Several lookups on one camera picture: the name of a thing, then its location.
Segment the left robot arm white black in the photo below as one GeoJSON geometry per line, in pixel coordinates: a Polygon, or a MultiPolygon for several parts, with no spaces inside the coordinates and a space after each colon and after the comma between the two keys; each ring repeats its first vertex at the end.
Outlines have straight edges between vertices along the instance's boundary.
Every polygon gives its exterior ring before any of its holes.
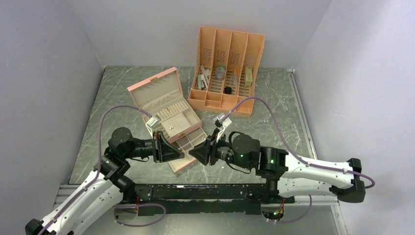
{"type": "Polygon", "coordinates": [[[84,182],[53,212],[43,219],[32,219],[25,226],[28,235],[80,235],[105,211],[122,202],[132,202],[135,183],[125,176],[133,158],[153,157],[163,163],[184,158],[161,131],[152,138],[134,138],[126,127],[113,131],[104,155],[84,182]]]}

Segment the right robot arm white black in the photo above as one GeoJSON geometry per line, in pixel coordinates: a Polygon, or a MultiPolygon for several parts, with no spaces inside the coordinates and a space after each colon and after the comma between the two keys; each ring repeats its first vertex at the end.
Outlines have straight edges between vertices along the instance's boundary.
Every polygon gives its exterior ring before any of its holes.
{"type": "Polygon", "coordinates": [[[361,203],[366,195],[358,175],[361,162],[355,158],[327,162],[295,157],[284,149],[262,146],[259,140],[241,132],[219,140],[209,136],[189,154],[203,165],[222,160],[234,170],[254,171],[256,176],[266,179],[264,197],[271,203],[300,195],[328,195],[342,202],[361,203]]]}

